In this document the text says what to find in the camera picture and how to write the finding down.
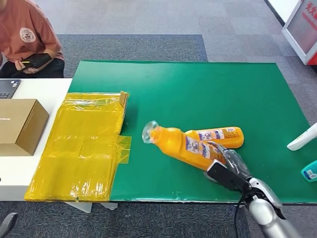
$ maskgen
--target green mat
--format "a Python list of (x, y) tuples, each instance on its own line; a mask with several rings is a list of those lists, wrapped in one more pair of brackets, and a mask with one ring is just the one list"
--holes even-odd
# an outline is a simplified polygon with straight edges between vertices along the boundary
[(111, 200), (234, 202), (236, 192), (208, 181), (196, 168), (144, 144), (156, 120), (183, 131), (239, 126), (238, 152), (255, 177), (282, 202), (317, 202), (317, 182), (300, 174), (315, 157), (317, 140), (299, 151), (286, 145), (309, 127), (275, 63), (82, 61), (69, 92), (130, 94), (122, 134), (131, 135), (128, 164), (118, 167)]

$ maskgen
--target cardboard box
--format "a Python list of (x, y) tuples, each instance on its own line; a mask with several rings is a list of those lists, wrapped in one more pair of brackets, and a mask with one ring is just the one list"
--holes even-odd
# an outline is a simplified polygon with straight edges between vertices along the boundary
[(48, 113), (36, 99), (0, 100), (0, 156), (32, 156)]

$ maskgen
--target person's hand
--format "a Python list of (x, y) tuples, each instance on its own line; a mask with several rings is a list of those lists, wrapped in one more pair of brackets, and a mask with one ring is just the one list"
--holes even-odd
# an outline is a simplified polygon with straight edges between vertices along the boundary
[[(20, 71), (22, 69), (24, 69), (26, 66), (23, 65), (22, 62), (20, 61), (15, 61), (15, 67), (18, 70)], [(41, 68), (27, 68), (25, 71), (23, 71), (23, 73), (26, 74), (33, 74), (33, 73), (37, 73), (38, 71), (40, 71)]]

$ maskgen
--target bottle cap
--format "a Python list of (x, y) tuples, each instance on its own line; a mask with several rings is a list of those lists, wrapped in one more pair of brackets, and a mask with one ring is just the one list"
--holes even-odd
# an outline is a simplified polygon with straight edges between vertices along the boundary
[(142, 139), (144, 143), (155, 143), (155, 138), (157, 137), (155, 133), (158, 131), (159, 127), (159, 124), (155, 120), (147, 123), (142, 132)]

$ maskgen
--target clear bottle cap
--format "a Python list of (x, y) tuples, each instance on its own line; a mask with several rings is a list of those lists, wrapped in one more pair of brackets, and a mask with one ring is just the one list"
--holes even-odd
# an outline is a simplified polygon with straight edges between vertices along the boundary
[(147, 123), (142, 132), (143, 142), (147, 144), (154, 143), (153, 138), (151, 137), (151, 133), (158, 126), (159, 124), (155, 120)]

